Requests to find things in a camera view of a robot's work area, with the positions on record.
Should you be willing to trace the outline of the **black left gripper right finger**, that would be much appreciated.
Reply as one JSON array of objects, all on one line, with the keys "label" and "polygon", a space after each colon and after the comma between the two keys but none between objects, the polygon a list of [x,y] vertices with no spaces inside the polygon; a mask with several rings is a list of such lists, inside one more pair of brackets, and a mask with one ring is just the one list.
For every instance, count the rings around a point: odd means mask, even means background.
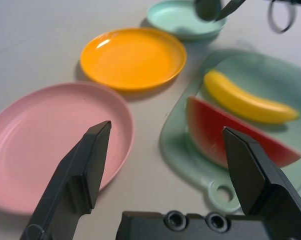
[{"label": "black left gripper right finger", "polygon": [[301,240],[301,197],[250,136],[222,131],[228,171],[243,213],[259,218],[272,240]]}]

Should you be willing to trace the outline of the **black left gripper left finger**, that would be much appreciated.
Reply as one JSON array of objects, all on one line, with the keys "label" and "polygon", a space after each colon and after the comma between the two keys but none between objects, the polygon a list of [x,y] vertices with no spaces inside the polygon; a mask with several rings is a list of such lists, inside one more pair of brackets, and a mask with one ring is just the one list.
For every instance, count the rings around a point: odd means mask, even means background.
[{"label": "black left gripper left finger", "polygon": [[112,124],[90,127],[58,164],[22,240],[71,240],[79,219],[95,208]]}]

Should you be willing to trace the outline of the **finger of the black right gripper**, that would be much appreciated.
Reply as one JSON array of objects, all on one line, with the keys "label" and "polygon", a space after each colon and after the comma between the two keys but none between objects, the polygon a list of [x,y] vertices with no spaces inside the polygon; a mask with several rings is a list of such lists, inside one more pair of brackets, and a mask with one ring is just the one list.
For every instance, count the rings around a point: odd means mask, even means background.
[{"label": "finger of the black right gripper", "polygon": [[225,19],[227,16],[235,12],[246,0],[231,0],[219,13],[216,21]]}]

